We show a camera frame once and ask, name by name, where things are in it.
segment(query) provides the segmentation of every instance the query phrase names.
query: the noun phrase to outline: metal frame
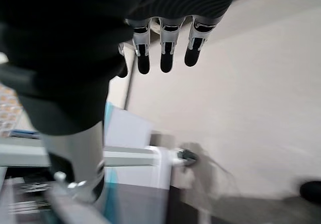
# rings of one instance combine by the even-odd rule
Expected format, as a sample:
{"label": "metal frame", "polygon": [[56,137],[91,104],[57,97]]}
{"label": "metal frame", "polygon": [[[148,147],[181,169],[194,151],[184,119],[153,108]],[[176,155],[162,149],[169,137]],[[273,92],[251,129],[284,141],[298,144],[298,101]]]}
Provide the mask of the metal frame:
{"label": "metal frame", "polygon": [[[150,149],[104,148],[105,166],[155,165],[158,154]],[[0,166],[49,167],[50,162],[41,140],[0,138]]]}

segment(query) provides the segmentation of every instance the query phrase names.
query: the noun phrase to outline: black fabric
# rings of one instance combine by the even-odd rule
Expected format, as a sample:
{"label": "black fabric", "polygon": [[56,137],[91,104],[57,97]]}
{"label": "black fabric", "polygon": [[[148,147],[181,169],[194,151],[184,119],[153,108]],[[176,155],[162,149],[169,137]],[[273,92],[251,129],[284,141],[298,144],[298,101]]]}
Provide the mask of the black fabric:
{"label": "black fabric", "polygon": [[103,120],[108,85],[123,68],[124,17],[144,0],[0,0],[0,80],[32,124],[74,134]]}
{"label": "black fabric", "polygon": [[210,19],[221,17],[232,0],[155,0],[140,7],[127,18],[143,20],[149,17],[177,19],[185,16],[198,15]]}

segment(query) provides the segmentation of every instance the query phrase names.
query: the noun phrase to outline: robotic hand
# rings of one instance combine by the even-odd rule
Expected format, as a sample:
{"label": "robotic hand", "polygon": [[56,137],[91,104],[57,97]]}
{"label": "robotic hand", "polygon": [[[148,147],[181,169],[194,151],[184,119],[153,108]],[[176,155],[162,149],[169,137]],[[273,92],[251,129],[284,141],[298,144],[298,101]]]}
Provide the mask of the robotic hand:
{"label": "robotic hand", "polygon": [[53,176],[74,198],[95,204],[103,196],[102,123],[109,81],[125,67],[119,44],[133,38],[147,74],[150,21],[158,17],[160,67],[169,72],[179,30],[192,16],[185,63],[194,66],[231,2],[0,0],[0,51],[9,59],[0,80],[17,92],[42,133]]}

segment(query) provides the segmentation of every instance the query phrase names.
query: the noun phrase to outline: white panel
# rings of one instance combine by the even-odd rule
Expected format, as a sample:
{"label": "white panel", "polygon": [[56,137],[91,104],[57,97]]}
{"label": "white panel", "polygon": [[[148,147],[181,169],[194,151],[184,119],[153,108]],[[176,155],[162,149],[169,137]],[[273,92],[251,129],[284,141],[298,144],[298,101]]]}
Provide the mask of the white panel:
{"label": "white panel", "polygon": [[114,107],[107,126],[107,146],[141,148],[149,145],[153,124],[128,111]]}

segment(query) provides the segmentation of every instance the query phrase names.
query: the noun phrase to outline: black fingertip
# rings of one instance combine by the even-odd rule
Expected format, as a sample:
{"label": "black fingertip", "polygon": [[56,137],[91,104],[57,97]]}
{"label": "black fingertip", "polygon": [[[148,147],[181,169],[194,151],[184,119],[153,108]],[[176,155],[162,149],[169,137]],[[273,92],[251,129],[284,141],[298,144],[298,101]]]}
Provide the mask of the black fingertip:
{"label": "black fingertip", "polygon": [[170,72],[173,67],[173,55],[170,53],[162,54],[160,58],[160,68],[162,72]]}
{"label": "black fingertip", "polygon": [[189,48],[186,49],[186,54],[185,54],[185,64],[189,67],[193,67],[199,58],[200,51],[198,50],[191,50]]}
{"label": "black fingertip", "polygon": [[122,70],[118,74],[118,77],[124,78],[127,76],[127,74],[128,74],[128,68],[127,68],[127,64],[125,64],[125,66],[122,68]]}
{"label": "black fingertip", "polygon": [[149,55],[138,56],[138,69],[141,74],[148,74],[149,72]]}

